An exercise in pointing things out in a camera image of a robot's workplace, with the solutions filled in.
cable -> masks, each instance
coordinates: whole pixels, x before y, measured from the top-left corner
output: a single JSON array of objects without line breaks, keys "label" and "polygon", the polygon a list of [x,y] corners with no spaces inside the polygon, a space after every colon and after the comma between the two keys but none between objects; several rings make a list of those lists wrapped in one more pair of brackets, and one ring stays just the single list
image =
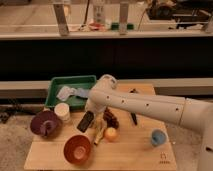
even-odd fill
[{"label": "cable", "polygon": [[79,30],[82,30],[84,28],[84,26],[86,25],[86,23],[87,23],[88,12],[89,12],[89,4],[90,4],[90,0],[87,0],[87,7],[86,7],[85,15],[84,15],[84,22],[81,25],[81,27],[79,28]]},{"label": "cable", "polygon": [[144,17],[144,14],[146,13],[146,10],[143,11],[142,15],[141,15],[141,19],[140,19],[140,22],[138,24],[138,31],[140,30],[140,27],[141,27],[141,23],[142,23],[142,20],[143,20],[143,17]]},{"label": "cable", "polygon": [[35,113],[31,110],[24,109],[17,99],[8,99],[8,101],[12,104],[12,107],[7,107],[5,109],[5,112],[8,113],[10,116],[15,115],[17,112],[28,115],[35,115]]}]

gray floor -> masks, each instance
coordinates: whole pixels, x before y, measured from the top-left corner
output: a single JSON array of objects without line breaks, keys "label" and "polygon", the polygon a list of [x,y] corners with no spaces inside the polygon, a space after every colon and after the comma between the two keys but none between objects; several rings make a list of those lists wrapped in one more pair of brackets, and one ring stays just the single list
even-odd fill
[{"label": "gray floor", "polygon": [[[141,15],[147,8],[146,3],[132,3],[129,7],[128,22],[133,23],[135,30],[141,20]],[[86,4],[75,4],[71,7],[71,16],[67,23],[69,26],[81,25],[84,21]],[[119,21],[119,4],[105,5],[105,15],[108,22]],[[90,5],[88,23],[93,18],[93,8]],[[149,20],[146,13],[139,27],[140,31],[169,31],[175,28],[176,22],[166,20]],[[199,30],[200,25],[189,27],[189,30]],[[57,21],[50,0],[33,0],[26,6],[0,6],[0,35],[5,33],[55,33],[58,32]]]},{"label": "gray floor", "polygon": [[[29,129],[32,116],[13,116],[0,124],[0,170],[23,171],[33,135]],[[201,138],[199,135],[167,124],[178,171],[196,171]]]}]

small orange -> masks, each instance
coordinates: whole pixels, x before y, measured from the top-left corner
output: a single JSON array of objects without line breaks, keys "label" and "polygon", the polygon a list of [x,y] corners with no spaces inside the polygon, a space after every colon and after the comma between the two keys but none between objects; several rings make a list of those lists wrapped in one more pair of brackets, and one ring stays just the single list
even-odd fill
[{"label": "small orange", "polygon": [[113,142],[118,136],[118,132],[115,128],[109,127],[104,132],[104,137],[109,141]]}]

orange bowl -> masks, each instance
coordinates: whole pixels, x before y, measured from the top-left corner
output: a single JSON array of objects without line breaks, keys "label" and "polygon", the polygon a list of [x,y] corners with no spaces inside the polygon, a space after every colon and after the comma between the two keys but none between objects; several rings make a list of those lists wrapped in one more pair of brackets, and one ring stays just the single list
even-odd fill
[{"label": "orange bowl", "polygon": [[81,165],[87,161],[91,151],[91,144],[87,137],[75,135],[64,146],[64,156],[72,164]]}]

small white cup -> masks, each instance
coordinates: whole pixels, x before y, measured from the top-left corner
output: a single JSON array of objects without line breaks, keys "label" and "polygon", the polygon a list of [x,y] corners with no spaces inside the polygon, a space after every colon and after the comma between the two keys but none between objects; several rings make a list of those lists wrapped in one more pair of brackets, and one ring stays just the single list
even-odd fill
[{"label": "small white cup", "polygon": [[64,122],[70,121],[70,107],[66,103],[58,103],[54,108],[55,114]]}]

